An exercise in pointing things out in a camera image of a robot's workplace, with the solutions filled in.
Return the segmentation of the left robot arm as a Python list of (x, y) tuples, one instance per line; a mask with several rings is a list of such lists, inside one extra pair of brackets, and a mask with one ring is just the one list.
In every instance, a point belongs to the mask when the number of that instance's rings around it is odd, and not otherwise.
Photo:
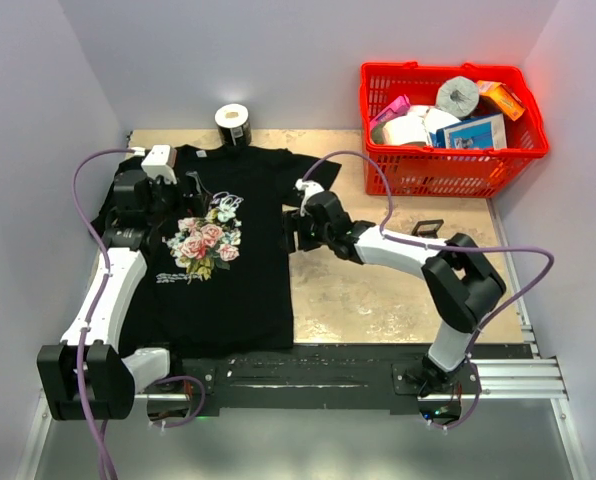
[(114, 223), (102, 236), (103, 250), (76, 318), (58, 343), (44, 345), (37, 356), (51, 415), (56, 420), (84, 420), (87, 401), (95, 420), (120, 420), (134, 397), (154, 384), (178, 390), (185, 368), (165, 347), (144, 347), (122, 357), (119, 340), (127, 310), (147, 272), (162, 223), (193, 206), (206, 194), (196, 175), (179, 177), (165, 167), (144, 167), (117, 175), (113, 182)]

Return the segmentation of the black floral t-shirt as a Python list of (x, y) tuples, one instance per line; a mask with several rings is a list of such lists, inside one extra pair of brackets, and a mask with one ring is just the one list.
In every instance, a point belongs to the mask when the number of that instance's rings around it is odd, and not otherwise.
[(288, 149), (178, 147), (175, 172), (196, 173), (204, 214), (183, 213), (160, 240), (123, 322), (119, 353), (163, 346), (179, 356), (287, 349), (294, 342), (283, 209), (305, 173), (333, 185), (341, 166)]

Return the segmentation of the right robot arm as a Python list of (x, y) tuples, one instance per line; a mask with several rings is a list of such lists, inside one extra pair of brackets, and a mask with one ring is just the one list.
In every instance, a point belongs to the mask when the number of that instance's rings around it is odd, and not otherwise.
[(458, 382), (479, 324), (506, 293), (502, 277), (471, 237), (459, 233), (422, 244), (374, 222), (353, 220), (331, 191), (306, 194), (300, 207), (282, 214), (282, 224), (288, 253), (325, 246), (341, 260), (423, 280), (441, 325), (427, 353), (402, 373), (403, 379), (421, 397), (447, 392)]

